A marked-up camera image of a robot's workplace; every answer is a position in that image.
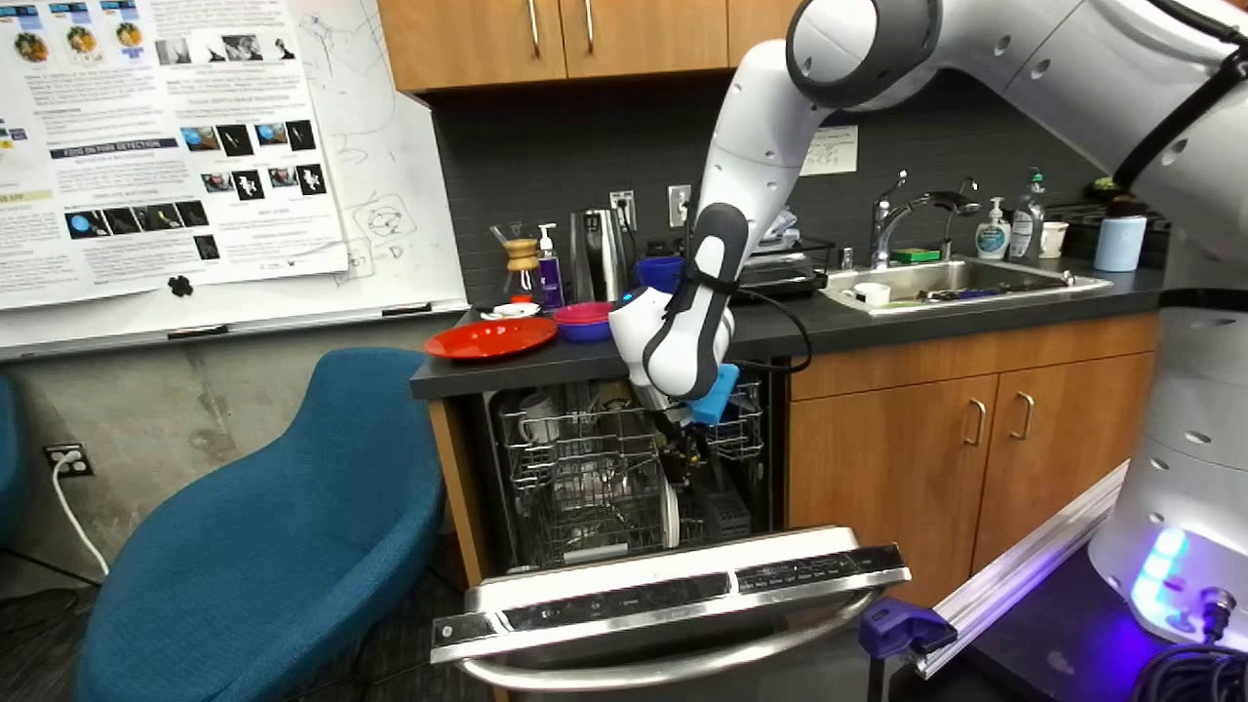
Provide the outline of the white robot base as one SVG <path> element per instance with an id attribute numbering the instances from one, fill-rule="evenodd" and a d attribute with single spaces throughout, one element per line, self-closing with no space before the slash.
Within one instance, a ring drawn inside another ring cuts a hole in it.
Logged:
<path id="1" fill-rule="evenodd" d="M 1136 620 L 1248 642 L 1248 94 L 1230 90 L 1143 177 L 1173 221 L 1143 442 L 1087 563 Z"/>

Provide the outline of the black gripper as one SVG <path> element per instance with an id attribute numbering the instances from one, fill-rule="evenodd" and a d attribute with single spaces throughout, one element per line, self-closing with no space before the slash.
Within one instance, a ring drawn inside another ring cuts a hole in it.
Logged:
<path id="1" fill-rule="evenodd" d="M 662 433 L 660 463 L 673 488 L 689 488 L 710 463 L 706 429 L 681 410 L 660 410 L 654 429 Z"/>

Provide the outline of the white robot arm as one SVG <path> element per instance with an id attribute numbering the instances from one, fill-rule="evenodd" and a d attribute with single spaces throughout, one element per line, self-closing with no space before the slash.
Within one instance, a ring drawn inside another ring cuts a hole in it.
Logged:
<path id="1" fill-rule="evenodd" d="M 1147 450 L 1136 479 L 1214 498 L 1243 479 L 1243 0 L 803 0 L 744 51 L 723 99 L 694 254 L 623 353 L 632 388 L 698 403 L 723 376 L 723 316 L 816 130 L 957 69 L 1102 167 L 1173 225 Z"/>

